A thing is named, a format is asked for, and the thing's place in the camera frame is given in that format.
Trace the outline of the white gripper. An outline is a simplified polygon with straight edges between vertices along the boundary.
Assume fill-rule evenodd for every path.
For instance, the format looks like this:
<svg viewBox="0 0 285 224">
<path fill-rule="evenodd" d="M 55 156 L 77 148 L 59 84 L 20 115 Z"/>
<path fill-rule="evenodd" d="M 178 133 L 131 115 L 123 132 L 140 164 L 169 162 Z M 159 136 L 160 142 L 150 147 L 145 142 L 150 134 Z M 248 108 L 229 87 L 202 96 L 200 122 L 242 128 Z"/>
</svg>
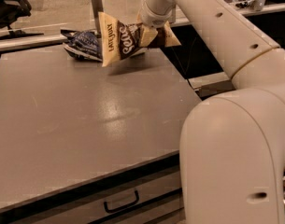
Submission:
<svg viewBox="0 0 285 224">
<path fill-rule="evenodd" d="M 140 29 L 140 47 L 147 47 L 152 42 L 158 34 L 155 28 L 160 28 L 165 25 L 171 17 L 172 9 L 175 5 L 172 0 L 141 1 L 138 17 L 145 25 L 142 25 Z"/>
</svg>

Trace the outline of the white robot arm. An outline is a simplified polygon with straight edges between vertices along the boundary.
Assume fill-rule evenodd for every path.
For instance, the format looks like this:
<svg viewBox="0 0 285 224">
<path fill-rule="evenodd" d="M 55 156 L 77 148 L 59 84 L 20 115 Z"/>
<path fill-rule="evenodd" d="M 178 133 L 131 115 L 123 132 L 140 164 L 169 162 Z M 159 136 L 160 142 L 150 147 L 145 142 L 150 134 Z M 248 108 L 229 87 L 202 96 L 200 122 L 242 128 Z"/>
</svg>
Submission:
<svg viewBox="0 0 285 224">
<path fill-rule="evenodd" d="M 179 157 L 186 224 L 285 224 L 285 50 L 223 0 L 142 0 L 159 27 L 179 6 L 234 90 L 186 118 Z"/>
</svg>

